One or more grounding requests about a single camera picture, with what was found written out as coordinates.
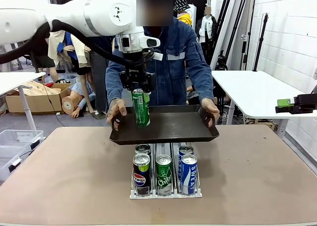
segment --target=yellow shirt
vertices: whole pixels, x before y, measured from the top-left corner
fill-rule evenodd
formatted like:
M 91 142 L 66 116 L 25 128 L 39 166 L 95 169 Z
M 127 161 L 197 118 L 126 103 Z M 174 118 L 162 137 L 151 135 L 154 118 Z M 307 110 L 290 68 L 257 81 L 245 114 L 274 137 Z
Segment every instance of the yellow shirt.
M 190 18 L 190 14 L 188 14 L 188 13 L 185 13 L 185 14 L 181 15 L 180 17 L 178 17 L 178 20 L 182 21 L 182 22 L 184 22 L 184 23 L 186 23 L 188 25 L 192 25 L 193 24 L 193 21 Z

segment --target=white table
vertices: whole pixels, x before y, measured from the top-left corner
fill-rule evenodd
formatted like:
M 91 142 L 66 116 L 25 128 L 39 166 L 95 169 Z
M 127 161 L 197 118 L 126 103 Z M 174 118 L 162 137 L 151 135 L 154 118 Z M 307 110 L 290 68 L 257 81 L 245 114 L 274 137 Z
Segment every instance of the white table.
M 305 114 L 276 113 L 277 100 L 304 94 L 263 71 L 212 71 L 212 76 L 231 98 L 227 124 L 232 123 L 234 105 L 245 117 L 279 119 L 277 135 L 283 138 L 292 118 L 316 118 L 317 111 Z
M 23 92 L 23 84 L 42 77 L 45 74 L 45 72 L 0 72 L 0 96 L 4 96 L 11 90 L 18 88 L 31 130 L 36 130 L 36 127 Z

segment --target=blue can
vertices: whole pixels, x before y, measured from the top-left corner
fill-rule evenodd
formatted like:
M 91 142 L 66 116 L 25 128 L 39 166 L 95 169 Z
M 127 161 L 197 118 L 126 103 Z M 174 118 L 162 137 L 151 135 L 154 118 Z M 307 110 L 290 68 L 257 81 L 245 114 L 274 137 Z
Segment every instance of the blue can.
M 194 154 L 194 148 L 188 145 L 179 147 L 179 150 L 178 150 L 178 179 L 179 180 L 181 179 L 182 157 L 185 154 Z
M 183 195 L 195 194 L 197 157 L 192 154 L 185 154 L 182 157 L 182 179 L 181 189 Z

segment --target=person's left hand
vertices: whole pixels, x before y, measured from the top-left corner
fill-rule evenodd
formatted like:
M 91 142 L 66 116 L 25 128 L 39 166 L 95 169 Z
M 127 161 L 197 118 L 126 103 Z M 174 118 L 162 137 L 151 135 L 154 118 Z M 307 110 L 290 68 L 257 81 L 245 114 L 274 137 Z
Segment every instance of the person's left hand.
M 212 99 L 204 98 L 202 99 L 202 107 L 208 112 L 213 114 L 214 120 L 217 122 L 217 120 L 220 117 L 220 112 L 217 108 L 217 106 L 214 104 Z M 210 119 L 208 123 L 208 127 L 210 128 L 212 126 L 213 122 L 212 119 Z
M 80 112 L 80 108 L 77 107 L 77 109 L 74 110 L 73 113 L 71 113 L 71 117 L 72 117 L 72 118 L 78 118 L 79 112 Z
M 84 51 L 85 51 L 85 52 L 90 52 L 91 49 L 90 49 L 89 47 L 85 46 L 85 47 L 84 47 Z

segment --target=tabletop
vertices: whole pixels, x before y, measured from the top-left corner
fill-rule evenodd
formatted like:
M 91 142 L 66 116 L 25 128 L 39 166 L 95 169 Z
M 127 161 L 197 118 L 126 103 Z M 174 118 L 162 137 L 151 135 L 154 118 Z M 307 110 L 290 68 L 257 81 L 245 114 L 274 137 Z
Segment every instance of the tabletop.
M 0 72 L 0 95 L 3 95 L 22 84 L 44 76 L 45 72 Z
M 217 139 L 193 143 L 203 197 L 147 200 L 129 199 L 134 146 L 110 142 L 110 127 L 58 128 L 0 187 L 0 222 L 317 222 L 317 177 L 277 135 L 262 125 L 217 128 Z
M 275 113 L 277 100 L 293 98 L 304 93 L 263 71 L 212 71 L 212 76 L 248 117 L 317 117 L 317 111 L 306 114 Z

